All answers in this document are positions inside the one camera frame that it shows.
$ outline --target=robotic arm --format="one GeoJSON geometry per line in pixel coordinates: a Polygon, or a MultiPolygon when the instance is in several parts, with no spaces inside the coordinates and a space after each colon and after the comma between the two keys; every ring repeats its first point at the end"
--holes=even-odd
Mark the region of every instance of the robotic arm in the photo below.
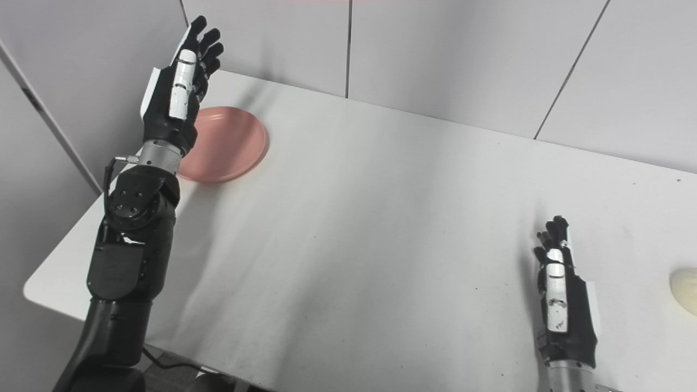
{"type": "Polygon", "coordinates": [[[572,261],[569,223],[555,216],[545,228],[537,233],[542,246],[534,253],[540,267],[537,288],[544,322],[537,345],[547,367],[550,392],[614,392],[593,379],[598,338],[588,284],[576,275],[572,261]]]}
{"type": "Polygon", "coordinates": [[[206,19],[186,31],[170,66],[153,70],[141,105],[140,156],[112,159],[105,172],[105,215],[98,228],[87,287],[92,294],[77,348],[53,392],[144,392],[141,358],[153,299],[162,291],[179,203],[175,176],[196,142],[194,121],[220,67],[220,32],[199,41],[206,19]],[[109,194],[116,161],[135,164],[109,194]]]}

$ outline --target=wall seam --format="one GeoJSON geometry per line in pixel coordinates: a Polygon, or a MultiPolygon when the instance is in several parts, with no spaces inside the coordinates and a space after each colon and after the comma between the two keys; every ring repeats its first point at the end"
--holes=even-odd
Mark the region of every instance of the wall seam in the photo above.
{"type": "Polygon", "coordinates": [[[349,97],[349,77],[351,75],[351,32],[353,27],[353,0],[348,0],[348,39],[346,40],[346,93],[344,98],[349,97]]]}
{"type": "Polygon", "coordinates": [[[182,15],[184,15],[184,23],[189,26],[189,19],[186,18],[186,9],[184,9],[184,0],[179,0],[179,6],[181,7],[182,15]]]}
{"type": "Polygon", "coordinates": [[[552,101],[552,105],[550,105],[549,109],[547,109],[547,113],[544,115],[544,118],[542,119],[542,123],[539,125],[539,128],[537,129],[537,133],[535,133],[535,137],[533,138],[533,140],[537,140],[537,138],[539,137],[539,133],[542,131],[542,127],[547,122],[547,118],[549,117],[549,114],[552,113],[552,109],[554,109],[554,105],[556,105],[557,100],[559,100],[559,97],[562,95],[562,91],[564,91],[564,88],[566,87],[566,85],[569,81],[569,78],[571,78],[572,73],[574,73],[574,70],[576,69],[576,65],[579,63],[579,59],[581,59],[581,55],[583,54],[585,47],[588,46],[588,43],[590,42],[590,38],[593,36],[593,33],[595,32],[595,28],[598,27],[598,24],[600,23],[600,19],[603,18],[603,15],[605,14],[605,10],[608,8],[608,5],[610,5],[610,1],[611,0],[607,0],[605,2],[603,9],[600,11],[600,15],[598,15],[598,18],[595,20],[595,23],[593,24],[593,28],[590,30],[588,37],[585,38],[585,42],[583,43],[583,46],[581,46],[581,51],[579,51],[579,54],[576,56],[576,60],[574,60],[574,63],[571,65],[571,69],[569,69],[569,72],[567,73],[567,76],[564,79],[564,82],[562,83],[562,86],[559,88],[559,91],[557,91],[557,95],[554,97],[554,100],[552,101]]]}
{"type": "Polygon", "coordinates": [[[87,181],[90,188],[92,188],[96,195],[102,193],[102,187],[99,185],[99,182],[97,182],[94,175],[92,175],[92,172],[90,172],[87,165],[85,165],[85,162],[82,160],[82,158],[80,158],[80,155],[75,150],[75,147],[72,145],[72,143],[70,143],[70,140],[61,130],[61,127],[56,122],[56,119],[48,111],[46,104],[44,104],[41,97],[36,93],[36,90],[31,86],[31,83],[29,83],[26,75],[24,75],[17,62],[14,60],[14,58],[12,58],[2,40],[0,40],[0,62],[7,67],[19,87],[22,90],[29,91],[40,105],[41,110],[37,110],[36,112],[49,128],[56,141],[61,145],[65,153],[68,155],[77,171],[82,175],[85,181],[87,181]]]}

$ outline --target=table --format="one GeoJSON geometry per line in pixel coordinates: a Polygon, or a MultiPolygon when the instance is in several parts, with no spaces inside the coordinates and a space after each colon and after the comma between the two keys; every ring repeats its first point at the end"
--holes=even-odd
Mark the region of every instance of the table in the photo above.
{"type": "MultiPolygon", "coordinates": [[[[697,317],[668,285],[697,265],[697,175],[226,72],[205,104],[257,115],[270,147],[234,181],[181,180],[149,344],[283,392],[543,390],[530,249],[563,214],[597,286],[597,381],[697,385],[697,317]]],[[[28,299],[84,318],[101,216],[28,299]]]]}

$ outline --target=cable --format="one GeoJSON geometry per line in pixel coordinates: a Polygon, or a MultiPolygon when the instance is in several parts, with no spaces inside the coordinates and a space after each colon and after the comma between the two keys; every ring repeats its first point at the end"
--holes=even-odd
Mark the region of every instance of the cable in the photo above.
{"type": "Polygon", "coordinates": [[[114,165],[116,164],[116,158],[112,158],[109,164],[104,168],[104,184],[102,188],[104,190],[104,213],[108,212],[109,205],[109,187],[112,185],[112,174],[114,173],[114,165]]]}
{"type": "Polygon", "coordinates": [[[201,366],[192,365],[191,363],[180,362],[180,363],[173,363],[173,364],[171,364],[171,365],[165,365],[165,364],[163,364],[162,362],[158,361],[158,359],[155,358],[155,356],[152,355],[152,354],[148,351],[148,349],[145,348],[145,347],[143,347],[143,354],[144,354],[146,357],[148,357],[148,359],[151,360],[151,361],[155,364],[155,366],[157,366],[157,367],[160,368],[160,369],[165,369],[165,370],[166,370],[166,369],[172,369],[172,368],[191,368],[191,369],[198,370],[199,372],[206,373],[207,375],[217,375],[217,374],[219,374],[218,372],[213,372],[213,371],[210,371],[210,370],[206,370],[206,369],[203,369],[201,366]]]}

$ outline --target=cream-colored object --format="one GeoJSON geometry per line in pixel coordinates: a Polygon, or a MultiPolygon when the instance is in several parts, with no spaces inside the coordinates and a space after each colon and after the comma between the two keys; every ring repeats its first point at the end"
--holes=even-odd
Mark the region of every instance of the cream-colored object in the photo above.
{"type": "Polygon", "coordinates": [[[675,300],[697,316],[697,268],[687,268],[671,275],[671,291],[675,300]]]}

